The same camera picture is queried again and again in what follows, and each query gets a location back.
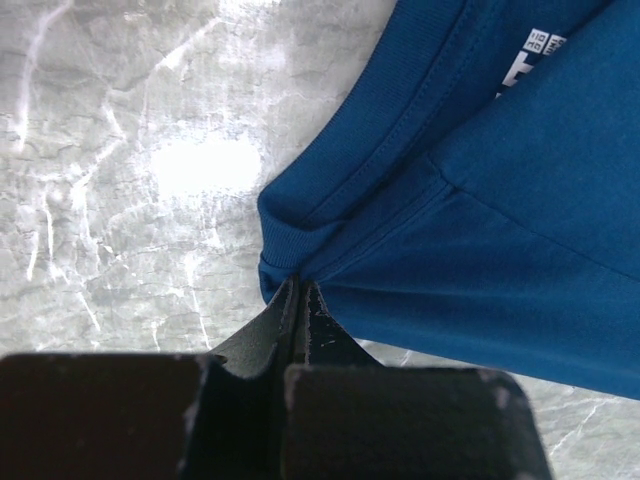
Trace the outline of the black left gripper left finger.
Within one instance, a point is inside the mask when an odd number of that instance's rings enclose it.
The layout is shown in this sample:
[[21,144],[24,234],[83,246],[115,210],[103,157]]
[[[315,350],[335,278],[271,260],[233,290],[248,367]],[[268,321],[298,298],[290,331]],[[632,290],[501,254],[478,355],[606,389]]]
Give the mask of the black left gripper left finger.
[[276,479],[299,282],[208,353],[1,360],[5,479]]

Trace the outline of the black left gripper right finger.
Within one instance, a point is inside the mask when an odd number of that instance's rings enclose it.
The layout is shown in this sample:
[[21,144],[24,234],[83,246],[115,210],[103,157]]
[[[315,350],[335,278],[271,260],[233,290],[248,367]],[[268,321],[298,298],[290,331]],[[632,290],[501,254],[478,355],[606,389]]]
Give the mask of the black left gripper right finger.
[[386,367],[301,297],[284,374],[286,479],[549,479],[526,394],[477,367]]

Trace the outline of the blue t shirt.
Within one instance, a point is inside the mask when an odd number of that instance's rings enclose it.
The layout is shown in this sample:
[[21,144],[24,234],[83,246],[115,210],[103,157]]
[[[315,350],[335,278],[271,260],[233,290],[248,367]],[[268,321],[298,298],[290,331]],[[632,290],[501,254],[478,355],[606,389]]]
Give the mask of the blue t shirt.
[[353,336],[637,398],[639,5],[399,1],[258,197],[262,296]]

